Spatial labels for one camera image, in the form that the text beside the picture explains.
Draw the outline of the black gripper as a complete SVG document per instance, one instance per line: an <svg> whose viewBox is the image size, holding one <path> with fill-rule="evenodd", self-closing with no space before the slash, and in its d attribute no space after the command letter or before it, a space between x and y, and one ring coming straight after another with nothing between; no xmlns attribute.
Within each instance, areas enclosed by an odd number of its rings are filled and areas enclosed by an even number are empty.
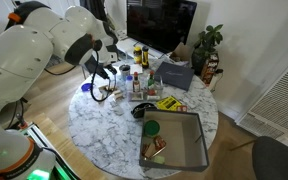
<svg viewBox="0 0 288 180"><path fill-rule="evenodd" d="M109 76L106 73L106 71L104 70L103 66L99 65L94 57L91 57L89 60L87 60L84 63L84 67L87 69L87 71L90 74L96 73L97 75L99 75L103 79L109 78Z"/></svg>

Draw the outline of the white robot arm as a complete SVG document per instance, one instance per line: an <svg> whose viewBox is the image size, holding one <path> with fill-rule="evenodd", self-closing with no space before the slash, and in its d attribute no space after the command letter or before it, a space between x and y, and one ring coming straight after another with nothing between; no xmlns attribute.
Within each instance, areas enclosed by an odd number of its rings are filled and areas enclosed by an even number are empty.
<svg viewBox="0 0 288 180"><path fill-rule="evenodd" d="M20 100L55 55L71 65L89 65L94 53L107 66L117 60L118 38L108 23L81 6L63 17L39 1L20 4L0 34L0 111ZM0 180L28 180L50 173L56 155L32 138L0 125Z"/></svg>

